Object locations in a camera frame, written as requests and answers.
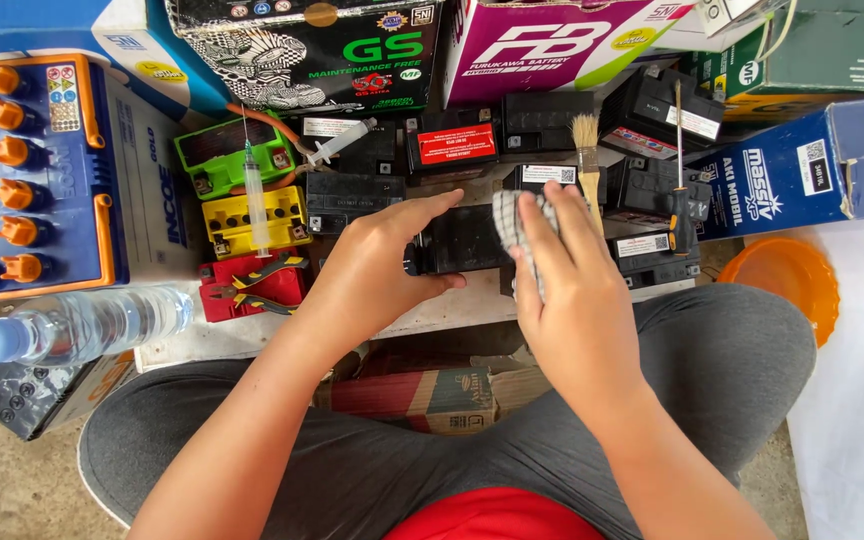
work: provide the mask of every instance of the water bottle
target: water bottle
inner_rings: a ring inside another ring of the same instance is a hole
[[[168,338],[192,320],[192,299],[168,285],[65,292],[0,318],[0,362],[81,364]]]

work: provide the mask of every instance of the car battery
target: car battery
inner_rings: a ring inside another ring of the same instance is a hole
[[[270,250],[269,253],[271,257],[244,254],[219,262],[202,264],[198,267],[201,281],[198,297],[201,299],[201,307],[205,313],[206,321],[220,323],[230,319],[265,313],[264,309],[250,305],[247,301],[236,306],[234,298],[216,298],[219,295],[215,294],[215,290],[234,287],[237,277],[258,272],[266,264],[274,261],[276,257],[299,256],[299,251],[295,247]],[[297,306],[306,298],[306,281],[301,269],[283,268],[244,290],[250,295],[269,299],[282,304],[282,306]]]
[[[600,179],[605,175],[606,167],[599,167]],[[582,189],[582,183],[578,181],[578,167],[575,165],[516,165],[511,169],[509,176],[502,180],[502,190],[531,191],[535,195],[543,194],[543,187],[550,180],[558,182],[563,187],[572,185],[579,189],[582,195],[586,191]],[[606,203],[606,184],[599,181],[598,193],[596,193],[599,206]]]
[[[137,375],[132,350],[71,367],[0,364],[0,424],[31,441],[95,408]]]
[[[694,77],[643,65],[602,103],[599,146],[628,155],[675,159],[679,153],[676,82],[681,82],[682,151],[699,152],[714,145],[725,104]]]
[[[678,161],[624,157],[606,168],[599,185],[606,185],[602,216],[652,227],[667,227],[672,217],[672,191],[679,186]],[[685,169],[688,215],[692,221],[709,219],[713,189],[709,173]]]
[[[269,220],[269,249],[299,246],[312,241],[306,230],[306,198],[300,187],[289,185],[266,191],[263,197],[265,216]],[[252,243],[248,195],[203,202],[201,211],[205,217],[208,241],[212,242],[219,261],[258,251],[259,246]]]
[[[491,204],[450,208],[415,238],[418,273],[453,274],[512,264],[502,249]]]
[[[360,123],[350,118],[306,116],[289,122],[302,146],[315,150]],[[375,127],[330,157],[328,167],[340,173],[391,175],[396,163],[396,122],[379,120]]]
[[[316,235],[340,235],[355,218],[405,200],[401,176],[310,172],[305,183],[309,232]]]
[[[175,34],[251,109],[373,114],[428,103],[444,0],[165,1]]]
[[[181,132],[84,55],[1,60],[0,301],[195,276]]]
[[[643,289],[691,280],[702,273],[699,242],[692,228],[692,250],[678,255],[669,250],[668,232],[642,232],[606,240],[608,252],[629,289]]]
[[[506,94],[502,98],[502,162],[559,162],[574,157],[572,118],[579,115],[595,115],[592,92]]]
[[[410,186],[480,178],[498,163],[490,108],[445,110],[405,120]]]
[[[266,114],[278,118],[270,110]],[[244,189],[246,139],[263,184],[281,180],[296,169],[292,145],[278,129],[254,118],[230,120],[175,138],[178,158],[198,199],[211,201],[229,195],[233,188]]]

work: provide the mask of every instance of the screwdriver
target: screwdriver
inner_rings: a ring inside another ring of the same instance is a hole
[[[672,219],[669,222],[669,247],[675,255],[692,251],[692,226],[689,214],[689,188],[686,187],[682,150],[682,81],[675,81],[676,131],[678,132],[678,187],[672,190]]]

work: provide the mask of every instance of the black motorcycle battery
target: black motorcycle battery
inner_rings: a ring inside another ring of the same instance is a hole
[[[316,150],[318,144],[338,137],[360,120],[341,117],[305,116],[286,120],[302,146]],[[330,157],[328,167],[341,173],[393,174],[396,162],[396,122],[379,120],[371,131]]]
[[[676,81],[681,81],[683,152],[712,146],[726,106],[699,81],[674,69],[642,66],[602,103],[599,145],[629,155],[673,160],[678,156]]]
[[[0,424],[23,441],[93,411],[135,377],[131,350],[71,367],[0,364]]]
[[[599,167],[599,176],[605,174],[606,167]],[[563,187],[573,185],[579,189],[582,195],[586,191],[582,189],[582,183],[578,180],[578,167],[575,165],[532,165],[522,164],[516,165],[511,169],[509,176],[502,180],[502,190],[522,190],[531,191],[535,195],[543,194],[543,187],[550,180],[554,180]],[[598,188],[599,205],[604,205],[606,202],[606,184],[599,181]]]
[[[624,157],[606,168],[600,186],[606,185],[602,216],[630,223],[667,226],[672,217],[672,191],[679,186],[678,161]],[[692,221],[709,219],[713,189],[709,173],[685,169],[688,210]]]
[[[445,110],[405,119],[410,185],[479,178],[498,163],[490,108]]]
[[[372,114],[428,102],[444,0],[165,1],[174,33],[250,109]]]
[[[450,208],[415,237],[419,274],[452,274],[513,264],[499,240],[491,204]]]
[[[592,92],[506,94],[502,162],[558,162],[575,156],[572,118],[594,115]]]
[[[642,289],[691,280],[702,273],[694,228],[691,235],[692,250],[687,255],[669,250],[667,231],[609,238],[606,244],[625,285],[629,289]]]
[[[309,231],[339,235],[357,217],[405,200],[400,176],[310,172],[305,178]]]

